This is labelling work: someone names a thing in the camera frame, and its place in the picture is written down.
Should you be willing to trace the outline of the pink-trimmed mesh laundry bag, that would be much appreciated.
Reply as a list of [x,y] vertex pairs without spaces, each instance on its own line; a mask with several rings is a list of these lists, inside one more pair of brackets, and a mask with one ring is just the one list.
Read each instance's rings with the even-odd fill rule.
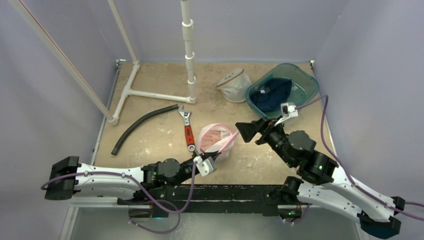
[[199,153],[212,153],[218,151],[220,155],[217,157],[216,161],[223,161],[229,157],[238,135],[238,131],[232,131],[225,124],[208,124],[201,129],[197,137],[195,142],[196,150]]

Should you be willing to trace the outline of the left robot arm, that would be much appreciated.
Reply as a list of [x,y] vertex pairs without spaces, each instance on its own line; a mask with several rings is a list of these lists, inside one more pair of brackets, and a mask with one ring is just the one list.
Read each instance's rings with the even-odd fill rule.
[[49,180],[42,184],[46,200],[78,197],[115,197],[142,205],[152,197],[151,190],[178,186],[200,174],[216,170],[219,151],[195,153],[180,163],[174,158],[133,168],[109,168],[80,163],[78,156],[68,156],[53,164]]

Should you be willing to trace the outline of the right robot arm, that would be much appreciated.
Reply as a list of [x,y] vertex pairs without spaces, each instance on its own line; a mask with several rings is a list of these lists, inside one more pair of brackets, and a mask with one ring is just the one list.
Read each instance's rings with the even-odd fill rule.
[[389,239],[400,233],[401,221],[395,216],[406,201],[385,196],[349,177],[340,163],[315,149],[316,142],[303,130],[285,133],[274,119],[261,118],[235,124],[244,142],[256,134],[255,144],[268,144],[296,176],[289,176],[279,194],[288,204],[295,201],[319,206],[345,216],[367,234]]

